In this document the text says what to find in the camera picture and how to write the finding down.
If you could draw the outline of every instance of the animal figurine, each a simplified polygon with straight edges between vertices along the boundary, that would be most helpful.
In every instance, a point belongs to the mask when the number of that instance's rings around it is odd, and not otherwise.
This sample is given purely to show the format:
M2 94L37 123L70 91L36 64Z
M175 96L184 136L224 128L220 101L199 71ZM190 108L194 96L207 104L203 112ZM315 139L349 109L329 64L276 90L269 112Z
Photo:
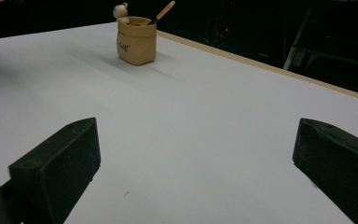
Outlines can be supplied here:
M129 5L127 3L123 3L113 8L113 16L117 19L117 21L122 21L124 23L130 22L130 20L127 18L129 15L129 11L127 10L128 6Z

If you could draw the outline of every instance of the dark background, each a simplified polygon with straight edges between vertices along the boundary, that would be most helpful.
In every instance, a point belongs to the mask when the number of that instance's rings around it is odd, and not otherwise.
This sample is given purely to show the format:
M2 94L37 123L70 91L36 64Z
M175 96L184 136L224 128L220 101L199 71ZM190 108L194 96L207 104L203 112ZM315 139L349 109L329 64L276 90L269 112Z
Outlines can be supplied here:
M112 22L114 6L153 18L171 0L24 0L0 3L0 38ZM290 70L358 91L358 1L177 0L158 28L282 68L312 8Z

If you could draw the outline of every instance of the sack-shaped container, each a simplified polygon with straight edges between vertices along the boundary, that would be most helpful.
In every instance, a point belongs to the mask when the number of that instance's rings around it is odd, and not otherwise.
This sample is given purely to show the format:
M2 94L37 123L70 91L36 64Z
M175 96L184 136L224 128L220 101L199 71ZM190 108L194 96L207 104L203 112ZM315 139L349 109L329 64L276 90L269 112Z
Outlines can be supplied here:
M117 53L127 63L141 65L156 60L157 25L150 19L128 17L129 23L117 20Z

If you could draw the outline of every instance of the wooden trim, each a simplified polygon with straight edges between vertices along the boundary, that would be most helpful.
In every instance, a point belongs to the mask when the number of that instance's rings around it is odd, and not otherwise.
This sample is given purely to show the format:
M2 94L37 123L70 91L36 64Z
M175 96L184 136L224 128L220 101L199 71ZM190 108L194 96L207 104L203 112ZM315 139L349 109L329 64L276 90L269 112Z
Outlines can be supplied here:
M195 41L192 41L192 40L188 40L188 39L182 38L182 37L177 36L177 35L171 35L171 34L168 34L168 33L165 33L165 32L158 31L158 36L166 38L166 39L170 39L172 41L175 41L175 42L178 42L178 43L181 43L181 44L184 44L184 45L188 45L188 46L190 46L192 48L195 48L195 49L200 49L200 50L203 50L203 51L215 54L215 55L219 55L221 57L224 57L224 58L227 58L227 59L239 62L239 63L246 63L246 64L249 64L251 66L256 66L256 67L259 67L259 68L263 68L263 69L269 70L269 71L274 72L274 73L278 73L278 74L285 75L285 76L288 76L288 77L297 78L297 79L307 81L307 82L315 84L315 85L323 86L323 87L328 88L328 89L333 90L333 91L339 91L341 93L344 93L344 94L353 96L355 98L358 98L358 92L356 92L356 91L350 91L350 90L347 90L347 89L344 89L344 88L341 88L341 87L338 87L338 86L335 86L335 85L331 85L331 84L328 84L328 83L325 83L325 82L322 82L322 81L319 81L319 80L316 80L316 79L313 79L313 78L310 78L310 77L303 77L303 76L301 76L299 74L289 72L289 71L286 71L286 70L283 70L281 68L274 67L274 66L271 66L271 65L268 65L268 64L265 64L265 63L260 63L260 62L257 62L257 61L254 61L254 60L251 60L251 59L248 59L248 58L242 57L240 55L233 54L233 53L221 50L221 49L216 49L216 48L213 48L213 47L210 47L210 46L207 46L207 45L203 45L201 43L198 43L198 42L195 42Z

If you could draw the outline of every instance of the table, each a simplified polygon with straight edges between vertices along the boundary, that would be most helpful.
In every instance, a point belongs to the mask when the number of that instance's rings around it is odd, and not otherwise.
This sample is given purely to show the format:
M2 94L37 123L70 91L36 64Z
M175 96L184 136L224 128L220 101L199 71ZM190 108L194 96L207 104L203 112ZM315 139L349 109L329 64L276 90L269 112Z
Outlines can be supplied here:
M107 23L0 39L0 184L95 117L102 166L65 223L351 223L292 162L300 118L358 136L358 93L159 33L133 66Z

